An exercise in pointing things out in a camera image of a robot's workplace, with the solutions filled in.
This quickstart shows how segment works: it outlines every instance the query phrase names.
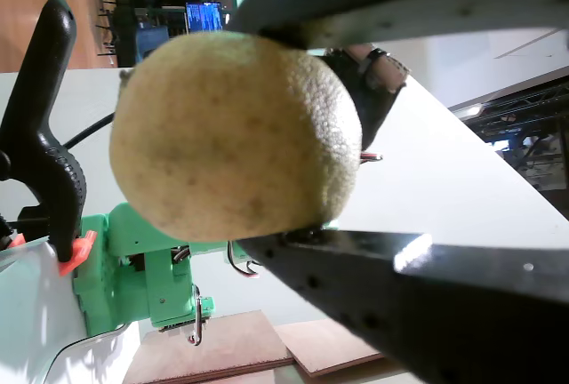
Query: black clamp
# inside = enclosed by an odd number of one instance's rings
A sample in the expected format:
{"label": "black clamp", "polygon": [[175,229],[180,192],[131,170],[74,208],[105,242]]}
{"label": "black clamp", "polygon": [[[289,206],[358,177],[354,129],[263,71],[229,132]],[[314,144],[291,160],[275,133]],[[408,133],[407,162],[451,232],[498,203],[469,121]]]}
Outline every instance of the black clamp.
{"label": "black clamp", "polygon": [[86,194],[79,163],[49,127],[76,32],[66,2],[48,0],[0,125],[0,180],[23,182],[39,202],[24,208],[13,226],[27,240],[49,235],[60,262],[71,259]]}

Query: computer monitor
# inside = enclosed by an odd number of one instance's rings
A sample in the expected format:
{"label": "computer monitor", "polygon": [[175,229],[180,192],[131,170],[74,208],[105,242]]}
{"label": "computer monitor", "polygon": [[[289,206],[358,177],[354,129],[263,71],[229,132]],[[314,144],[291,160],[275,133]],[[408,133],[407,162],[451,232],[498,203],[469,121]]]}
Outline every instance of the computer monitor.
{"label": "computer monitor", "polygon": [[221,4],[204,2],[202,4],[186,4],[189,31],[222,30]]}

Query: potato skin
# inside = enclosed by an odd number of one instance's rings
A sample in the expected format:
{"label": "potato skin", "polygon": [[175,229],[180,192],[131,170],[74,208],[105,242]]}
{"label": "potato skin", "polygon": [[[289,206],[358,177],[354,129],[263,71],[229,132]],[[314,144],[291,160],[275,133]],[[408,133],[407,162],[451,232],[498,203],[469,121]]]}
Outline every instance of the potato skin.
{"label": "potato skin", "polygon": [[121,91],[110,160],[131,205],[169,236],[210,242],[340,214],[361,126],[319,59],[229,32],[176,37]]}

